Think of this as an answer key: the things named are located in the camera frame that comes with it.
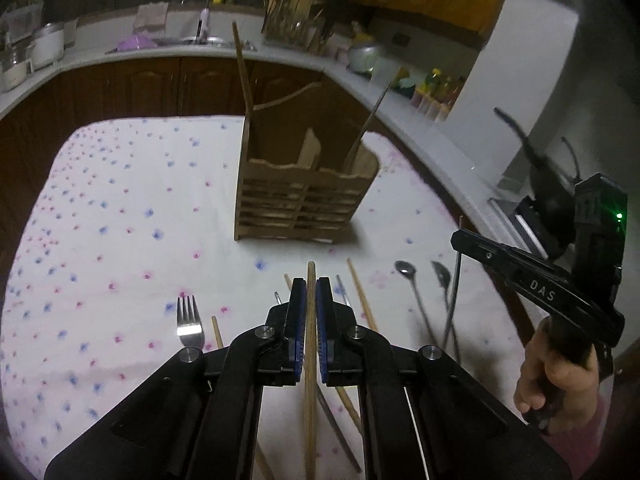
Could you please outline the person's right hand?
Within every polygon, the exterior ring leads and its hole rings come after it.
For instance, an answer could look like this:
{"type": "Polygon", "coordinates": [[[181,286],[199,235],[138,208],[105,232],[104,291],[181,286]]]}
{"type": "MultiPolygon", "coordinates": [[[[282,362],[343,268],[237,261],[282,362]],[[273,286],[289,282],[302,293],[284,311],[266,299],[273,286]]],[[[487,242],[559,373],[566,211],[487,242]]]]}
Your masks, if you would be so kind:
{"type": "Polygon", "coordinates": [[[547,379],[558,390],[561,403],[550,418],[550,436],[584,428],[596,414],[599,399],[599,363],[594,347],[585,364],[577,365],[561,356],[550,346],[550,318],[538,325],[533,338],[526,344],[525,360],[516,383],[513,402],[521,414],[538,411],[547,404],[540,381],[547,379]]]}

